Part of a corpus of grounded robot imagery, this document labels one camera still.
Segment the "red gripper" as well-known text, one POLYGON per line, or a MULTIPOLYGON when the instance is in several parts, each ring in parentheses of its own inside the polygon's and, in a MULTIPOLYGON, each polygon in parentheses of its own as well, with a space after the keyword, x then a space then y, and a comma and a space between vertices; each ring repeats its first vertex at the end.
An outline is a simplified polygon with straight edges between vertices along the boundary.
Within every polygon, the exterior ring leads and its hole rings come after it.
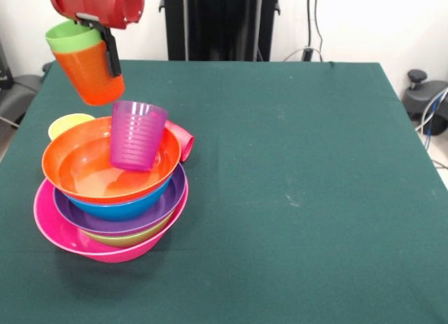
POLYGON ((138 23, 144 11, 144 0, 50 0, 53 8, 62 16, 76 20, 95 21, 106 44, 106 63, 110 77, 122 74, 116 39, 109 28, 126 29, 130 23, 138 23))

